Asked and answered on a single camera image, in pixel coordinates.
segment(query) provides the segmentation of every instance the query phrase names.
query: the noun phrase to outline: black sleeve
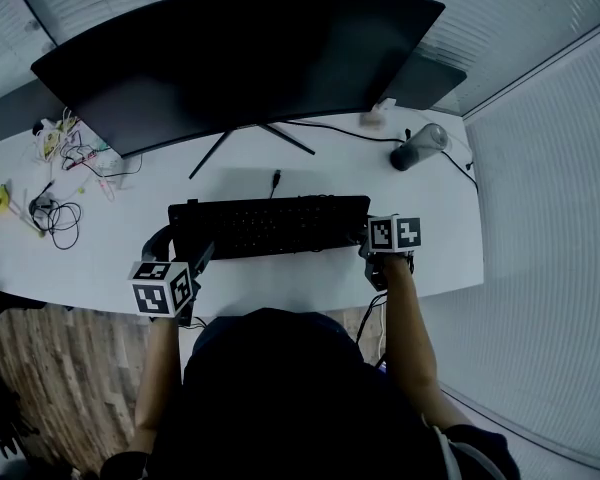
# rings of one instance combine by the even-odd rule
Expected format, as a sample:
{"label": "black sleeve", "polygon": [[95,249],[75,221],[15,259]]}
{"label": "black sleeve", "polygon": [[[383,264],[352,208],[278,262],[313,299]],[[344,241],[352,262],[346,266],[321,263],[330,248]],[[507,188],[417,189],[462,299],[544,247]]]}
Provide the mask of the black sleeve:
{"label": "black sleeve", "polygon": [[145,478],[149,455],[142,452],[124,452],[108,459],[100,470],[100,480],[140,480]]}
{"label": "black sleeve", "polygon": [[444,434],[450,441],[463,478],[498,478],[491,472],[495,466],[506,480],[520,480],[520,471],[503,435],[473,425],[456,425],[448,428]]}

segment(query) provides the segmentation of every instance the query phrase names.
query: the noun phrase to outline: keyboard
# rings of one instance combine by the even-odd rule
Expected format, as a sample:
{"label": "keyboard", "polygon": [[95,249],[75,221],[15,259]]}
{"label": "keyboard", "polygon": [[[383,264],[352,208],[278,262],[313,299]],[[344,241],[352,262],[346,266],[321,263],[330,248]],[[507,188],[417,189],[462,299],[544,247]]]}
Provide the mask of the keyboard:
{"label": "keyboard", "polygon": [[186,261],[200,240],[215,242],[214,260],[322,251],[360,244],[367,196],[306,196],[216,201],[169,207],[176,256]]}

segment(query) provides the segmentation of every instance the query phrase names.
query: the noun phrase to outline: curved monitor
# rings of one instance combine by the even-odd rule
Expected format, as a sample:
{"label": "curved monitor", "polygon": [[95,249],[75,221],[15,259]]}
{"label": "curved monitor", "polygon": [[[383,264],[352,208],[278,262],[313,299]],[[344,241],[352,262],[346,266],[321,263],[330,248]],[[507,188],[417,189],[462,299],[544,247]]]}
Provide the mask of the curved monitor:
{"label": "curved monitor", "polygon": [[165,0],[31,69],[123,157],[226,130],[369,111],[444,5]]}

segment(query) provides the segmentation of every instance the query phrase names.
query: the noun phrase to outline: black cable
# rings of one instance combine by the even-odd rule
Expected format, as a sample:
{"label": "black cable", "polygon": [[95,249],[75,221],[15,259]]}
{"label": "black cable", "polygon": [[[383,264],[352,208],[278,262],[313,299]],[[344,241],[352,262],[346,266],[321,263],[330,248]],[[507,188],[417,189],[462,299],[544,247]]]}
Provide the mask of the black cable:
{"label": "black cable", "polygon": [[199,316],[194,316],[193,318],[195,318],[198,322],[200,322],[200,324],[202,325],[202,327],[205,327],[205,328],[207,327],[207,323],[202,318],[200,318]]}
{"label": "black cable", "polygon": [[[118,172],[115,174],[100,174],[100,173],[96,172],[89,164],[86,163],[87,160],[89,160],[89,155],[92,153],[97,154],[97,153],[101,153],[103,151],[109,151],[111,149],[111,146],[108,146],[104,149],[95,149],[92,146],[89,146],[88,144],[82,144],[82,135],[80,135],[80,130],[76,130],[73,133],[75,135],[77,135],[79,144],[77,146],[71,146],[66,151],[64,148],[67,144],[65,144],[60,149],[60,157],[62,158],[62,166],[60,168],[63,171],[68,171],[69,169],[72,169],[73,167],[77,167],[78,165],[83,165],[87,169],[89,169],[93,174],[95,174],[98,178],[113,178],[114,176],[124,176],[126,174],[137,174],[140,172],[140,169],[142,169],[142,155],[140,155],[140,166],[133,172]],[[84,156],[82,154],[82,152],[80,151],[81,148],[89,148],[90,151],[87,154],[87,156]],[[81,158],[76,159],[76,158],[69,156],[69,153],[74,150],[78,153],[78,155],[80,155]],[[67,160],[71,160],[75,165],[67,167]]]}
{"label": "black cable", "polygon": [[359,135],[354,132],[342,130],[340,128],[336,128],[335,126],[331,126],[329,124],[302,123],[300,121],[281,121],[281,122],[283,122],[285,124],[293,124],[295,126],[308,126],[310,128],[326,128],[327,130],[334,130],[336,132],[344,133],[346,135],[351,135],[353,137],[358,137],[359,139],[370,140],[372,142],[399,142],[400,144],[404,144],[404,141],[401,139],[376,139],[375,137],[367,137],[365,135]]}
{"label": "black cable", "polygon": [[142,169],[142,155],[140,155],[140,166],[133,172],[117,172],[115,174],[100,174],[91,168],[85,161],[77,163],[76,165],[84,165],[87,169],[89,169],[93,174],[95,174],[98,178],[113,178],[114,176],[124,176],[125,174],[138,174],[140,169]]}
{"label": "black cable", "polygon": [[360,322],[360,327],[358,328],[358,334],[356,336],[356,345],[360,342],[360,337],[362,336],[362,331],[364,330],[364,326],[366,325],[367,320],[369,319],[369,316],[371,315],[371,312],[373,311],[373,308],[382,306],[382,304],[384,304],[384,303],[380,303],[380,304],[376,304],[376,303],[385,295],[387,295],[387,292],[383,292],[379,295],[376,295],[373,299],[371,299],[371,302],[369,303],[369,307],[367,308],[367,312],[362,317],[362,322]]}
{"label": "black cable", "polygon": [[457,167],[457,169],[464,174],[467,178],[469,178],[469,180],[471,180],[471,183],[474,184],[474,186],[476,187],[476,193],[480,193],[478,190],[478,184],[476,183],[476,180],[474,180],[471,176],[469,176],[466,172],[464,172],[464,169],[462,169],[462,167],[460,167],[454,160],[453,158],[451,158],[446,152],[444,151],[440,151],[440,153],[442,153],[444,156],[446,156],[453,165],[455,165]]}
{"label": "black cable", "polygon": [[195,325],[191,325],[191,326],[179,325],[178,327],[180,327],[181,329],[187,329],[189,331],[195,331],[196,329],[204,329],[205,328],[204,325],[200,325],[200,324],[195,324]]}
{"label": "black cable", "polygon": [[[49,190],[49,188],[53,185],[53,181],[49,182],[47,184],[46,187],[44,187],[44,189],[42,190],[42,192],[40,192],[40,194],[38,194],[34,199],[31,200],[31,202],[29,203],[29,217],[31,218],[31,221],[33,222],[33,224],[42,232],[48,232],[51,235],[51,240],[53,240],[53,245],[56,246],[56,248],[60,249],[61,251],[66,251],[68,249],[71,249],[74,245],[76,245],[76,242],[78,241],[78,238],[80,238],[80,227],[78,226],[78,222],[80,222],[80,218],[82,217],[82,208],[80,208],[80,205],[78,203],[63,203],[60,204],[58,203],[58,201],[49,198],[48,202],[44,202],[44,204],[42,202],[39,201],[40,197],[42,197],[42,195]],[[71,216],[73,217],[73,223],[69,224],[67,226],[60,226],[58,225],[58,223],[60,222],[60,218],[62,216],[62,211],[63,210],[69,210],[69,212],[71,213]],[[44,219],[43,219],[43,225],[39,224],[38,221],[36,220],[36,218],[43,218],[46,217],[46,226],[44,225]],[[75,240],[71,243],[71,245],[67,246],[67,247],[61,247],[58,245],[58,242],[56,242],[56,233],[58,231],[68,231],[71,228],[76,228],[76,238]]]}

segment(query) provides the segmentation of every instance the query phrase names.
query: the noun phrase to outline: white desk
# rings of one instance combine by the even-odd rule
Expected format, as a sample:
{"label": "white desk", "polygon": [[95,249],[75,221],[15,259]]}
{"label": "white desk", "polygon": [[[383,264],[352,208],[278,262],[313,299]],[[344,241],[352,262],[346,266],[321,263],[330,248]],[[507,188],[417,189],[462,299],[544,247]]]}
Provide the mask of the white desk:
{"label": "white desk", "polygon": [[[436,112],[393,109],[382,133],[359,129],[354,114],[316,118],[377,137],[413,132],[425,116],[466,143],[462,120]],[[144,155],[140,173],[126,176],[109,202],[85,168],[60,171],[51,189],[61,201],[81,205],[80,238],[68,251],[50,237],[40,239],[12,214],[0,216],[0,290],[68,306],[130,313],[134,299],[126,281],[133,261],[151,235],[168,224],[167,207],[187,199],[201,201],[268,197],[275,169],[282,170],[276,197],[310,194],[371,198],[370,213],[420,217],[422,246],[415,253],[420,296],[483,282],[482,233],[473,185],[448,159],[435,155],[407,172],[388,161],[392,143],[372,143],[337,132],[280,125],[316,150],[315,156],[259,129],[234,133],[189,181],[187,176],[218,136],[180,143]],[[49,180],[48,165],[31,160],[30,132],[0,142],[0,184],[12,200],[27,206]],[[460,165],[468,151],[451,141],[449,154]],[[128,161],[135,170],[139,158]],[[84,187],[83,194],[77,189]],[[72,232],[57,235],[61,243]],[[194,314],[244,314],[263,306],[293,311],[342,309],[367,305],[375,291],[364,277],[357,248],[321,253],[211,262],[198,278],[202,289]]]}

